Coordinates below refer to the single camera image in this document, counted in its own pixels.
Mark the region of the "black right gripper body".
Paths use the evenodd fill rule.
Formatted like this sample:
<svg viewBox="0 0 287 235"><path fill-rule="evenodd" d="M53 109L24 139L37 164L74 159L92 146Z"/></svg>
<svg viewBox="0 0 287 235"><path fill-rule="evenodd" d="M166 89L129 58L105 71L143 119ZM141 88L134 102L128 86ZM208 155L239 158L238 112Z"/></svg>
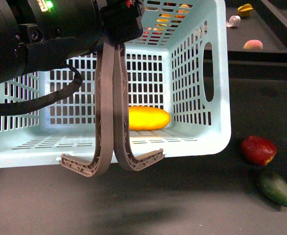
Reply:
<svg viewBox="0 0 287 235"><path fill-rule="evenodd" d="M103 49L107 36L114 45L137 39L143 34L141 0L95 0L96 26L94 51Z"/></svg>

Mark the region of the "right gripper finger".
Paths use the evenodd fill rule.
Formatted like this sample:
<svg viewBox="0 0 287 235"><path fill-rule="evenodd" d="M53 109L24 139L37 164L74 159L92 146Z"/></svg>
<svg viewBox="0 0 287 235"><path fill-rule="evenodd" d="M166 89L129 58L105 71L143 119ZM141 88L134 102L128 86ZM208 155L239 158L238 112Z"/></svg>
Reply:
<svg viewBox="0 0 287 235"><path fill-rule="evenodd" d="M114 44L104 41L103 50L97 52L94 79L95 98L95 152L92 161L75 156L61 155L61 166L85 177L104 174L113 155L113 89L112 75Z"/></svg>
<svg viewBox="0 0 287 235"><path fill-rule="evenodd" d="M132 153L129 135L128 72L123 44L115 46L112 83L114 154L124 170L141 171L161 161L164 154L162 148L138 157Z"/></svg>

